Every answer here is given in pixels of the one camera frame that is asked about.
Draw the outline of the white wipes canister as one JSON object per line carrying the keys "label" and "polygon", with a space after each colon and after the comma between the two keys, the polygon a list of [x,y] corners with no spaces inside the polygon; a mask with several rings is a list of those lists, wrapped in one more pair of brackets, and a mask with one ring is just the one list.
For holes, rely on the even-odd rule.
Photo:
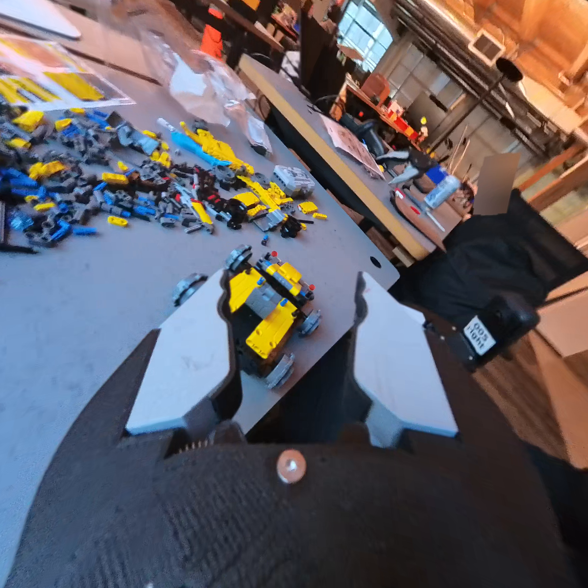
{"label": "white wipes canister", "polygon": [[425,197],[424,204],[430,209],[437,209],[445,203],[462,185],[462,181],[446,175]]}

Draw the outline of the paned window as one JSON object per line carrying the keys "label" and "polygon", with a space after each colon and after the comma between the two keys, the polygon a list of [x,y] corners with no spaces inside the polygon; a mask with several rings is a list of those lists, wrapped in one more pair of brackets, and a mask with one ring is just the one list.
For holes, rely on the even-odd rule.
{"label": "paned window", "polygon": [[371,1],[345,1],[338,28],[340,44],[357,50],[362,69],[373,72],[393,43],[394,33]]}

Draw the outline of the spare hand-held gripper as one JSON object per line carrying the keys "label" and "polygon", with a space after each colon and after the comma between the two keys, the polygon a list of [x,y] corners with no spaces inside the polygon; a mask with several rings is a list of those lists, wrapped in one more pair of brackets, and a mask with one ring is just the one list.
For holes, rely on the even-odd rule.
{"label": "spare hand-held gripper", "polygon": [[428,171],[439,165],[439,162],[436,159],[416,148],[409,148],[401,151],[389,151],[377,156],[375,162],[379,165],[392,167],[399,163],[406,164],[404,171],[394,177],[388,183],[389,185],[405,184],[411,180],[420,179]]}

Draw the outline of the yellow toy brick car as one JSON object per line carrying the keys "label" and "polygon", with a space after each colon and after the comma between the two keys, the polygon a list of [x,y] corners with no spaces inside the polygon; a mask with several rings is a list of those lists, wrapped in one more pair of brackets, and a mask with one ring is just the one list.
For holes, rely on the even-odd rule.
{"label": "yellow toy brick car", "polygon": [[254,263],[250,245],[236,247],[224,262],[228,305],[241,370],[269,389],[291,376],[295,355],[285,351],[293,334],[309,336],[320,325],[315,287],[291,263],[267,252]]}

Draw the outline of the grey pen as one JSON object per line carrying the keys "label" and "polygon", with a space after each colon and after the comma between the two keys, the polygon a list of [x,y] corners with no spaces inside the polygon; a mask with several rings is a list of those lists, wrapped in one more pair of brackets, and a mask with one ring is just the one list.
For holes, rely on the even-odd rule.
{"label": "grey pen", "polygon": [[430,218],[430,220],[436,225],[436,227],[440,231],[444,233],[446,232],[443,225],[437,220],[437,218],[434,216],[434,214],[430,211],[430,209],[426,206],[424,202],[419,201],[414,196],[412,196],[410,192],[404,189],[395,189],[395,194],[398,197],[402,197],[405,200],[408,200],[408,202],[411,203],[411,206],[413,206],[416,209],[418,214],[426,215],[428,218]]}

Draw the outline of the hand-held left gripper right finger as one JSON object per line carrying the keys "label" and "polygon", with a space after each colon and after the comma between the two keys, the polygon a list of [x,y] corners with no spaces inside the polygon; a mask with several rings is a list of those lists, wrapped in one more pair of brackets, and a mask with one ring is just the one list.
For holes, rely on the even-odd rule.
{"label": "hand-held left gripper right finger", "polygon": [[367,272],[357,275],[352,379],[369,401],[364,423],[371,444],[398,445],[416,431],[459,433],[425,334],[425,317],[398,302]]}

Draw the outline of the silver monitor stand base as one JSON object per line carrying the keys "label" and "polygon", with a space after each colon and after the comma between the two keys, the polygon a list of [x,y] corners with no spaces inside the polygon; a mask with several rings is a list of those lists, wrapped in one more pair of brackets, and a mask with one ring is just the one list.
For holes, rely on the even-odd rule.
{"label": "silver monitor stand base", "polygon": [[82,36],[50,1],[1,1],[1,18],[69,40]]}

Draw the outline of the pile of small brick parts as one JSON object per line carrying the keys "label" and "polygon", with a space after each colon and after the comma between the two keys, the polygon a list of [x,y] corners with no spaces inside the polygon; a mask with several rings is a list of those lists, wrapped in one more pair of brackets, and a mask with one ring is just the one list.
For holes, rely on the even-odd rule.
{"label": "pile of small brick parts", "polygon": [[115,111],[1,105],[1,253],[94,235],[100,213],[149,222],[168,189],[151,159],[159,141]]}

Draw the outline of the yellow and black sticker sheet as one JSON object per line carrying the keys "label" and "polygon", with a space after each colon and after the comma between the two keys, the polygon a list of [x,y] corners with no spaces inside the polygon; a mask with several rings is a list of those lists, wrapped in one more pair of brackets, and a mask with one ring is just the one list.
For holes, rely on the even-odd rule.
{"label": "yellow and black sticker sheet", "polygon": [[1,35],[1,105],[41,112],[135,105],[60,44]]}

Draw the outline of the grey desk with wooden edge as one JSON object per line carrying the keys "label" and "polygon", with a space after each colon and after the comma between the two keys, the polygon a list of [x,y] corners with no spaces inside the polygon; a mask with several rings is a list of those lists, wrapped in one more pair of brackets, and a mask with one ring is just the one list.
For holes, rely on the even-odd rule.
{"label": "grey desk with wooden edge", "polygon": [[418,214],[408,200],[398,197],[386,179],[371,177],[360,163],[335,149],[320,113],[294,84],[249,55],[243,55],[238,66],[267,99],[283,142],[322,187],[363,217],[361,230],[374,227],[392,235],[416,261],[435,249],[446,251],[444,240],[460,222],[460,216],[448,205],[436,216],[444,233],[426,215]]}

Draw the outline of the yellow curved panel piece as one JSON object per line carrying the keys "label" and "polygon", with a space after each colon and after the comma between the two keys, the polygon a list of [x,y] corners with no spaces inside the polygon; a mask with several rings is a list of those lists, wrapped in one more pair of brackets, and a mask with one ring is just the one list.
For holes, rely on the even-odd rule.
{"label": "yellow curved panel piece", "polygon": [[191,200],[192,208],[194,209],[196,215],[200,219],[201,223],[204,225],[204,228],[212,233],[214,230],[214,223],[210,214],[208,213],[205,205],[198,200],[192,199]]}

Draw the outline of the white paper leaflet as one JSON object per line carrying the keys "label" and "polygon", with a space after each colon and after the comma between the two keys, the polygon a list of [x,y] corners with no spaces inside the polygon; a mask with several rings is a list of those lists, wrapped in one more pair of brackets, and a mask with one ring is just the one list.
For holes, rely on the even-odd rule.
{"label": "white paper leaflet", "polygon": [[322,120],[331,142],[335,149],[347,154],[350,158],[360,163],[373,178],[385,179],[383,169],[376,163],[375,158],[368,151],[367,146],[349,129],[323,114],[318,115]]}

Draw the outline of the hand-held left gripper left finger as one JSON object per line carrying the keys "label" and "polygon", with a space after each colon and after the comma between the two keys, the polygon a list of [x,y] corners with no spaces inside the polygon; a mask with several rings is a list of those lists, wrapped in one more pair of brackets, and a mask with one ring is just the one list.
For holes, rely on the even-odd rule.
{"label": "hand-held left gripper left finger", "polygon": [[161,324],[126,422],[132,436],[208,437],[242,401],[229,309],[229,272],[192,281]]}

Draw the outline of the person's upper body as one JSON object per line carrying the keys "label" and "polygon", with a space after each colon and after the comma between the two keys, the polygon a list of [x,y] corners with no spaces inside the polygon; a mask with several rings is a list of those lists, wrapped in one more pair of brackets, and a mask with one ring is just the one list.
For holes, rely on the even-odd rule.
{"label": "person's upper body", "polygon": [[402,270],[389,293],[456,327],[505,292],[538,308],[552,290],[587,272],[587,257],[518,189],[506,213],[470,217],[451,231],[445,249]]}

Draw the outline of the grey battery box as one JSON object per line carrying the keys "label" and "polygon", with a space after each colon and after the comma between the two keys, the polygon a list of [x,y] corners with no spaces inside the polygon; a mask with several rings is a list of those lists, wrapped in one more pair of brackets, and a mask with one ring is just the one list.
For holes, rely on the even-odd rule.
{"label": "grey battery box", "polygon": [[313,194],[315,183],[301,168],[276,165],[272,174],[273,182],[293,199],[302,199]]}

